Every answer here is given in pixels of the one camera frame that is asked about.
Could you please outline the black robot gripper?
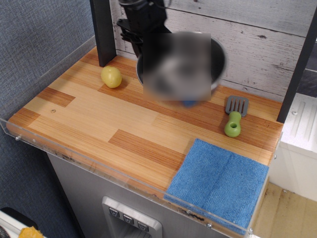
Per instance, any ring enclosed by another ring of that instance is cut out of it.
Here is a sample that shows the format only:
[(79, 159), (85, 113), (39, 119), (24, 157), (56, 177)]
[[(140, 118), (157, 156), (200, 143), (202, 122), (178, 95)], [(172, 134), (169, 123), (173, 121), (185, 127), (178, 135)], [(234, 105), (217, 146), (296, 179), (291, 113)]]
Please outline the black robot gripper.
[(120, 0), (119, 4), (126, 13), (119, 19), (123, 40), (131, 43), (137, 58), (143, 54), (143, 37), (147, 33), (170, 33), (165, 26), (167, 20), (163, 0)]

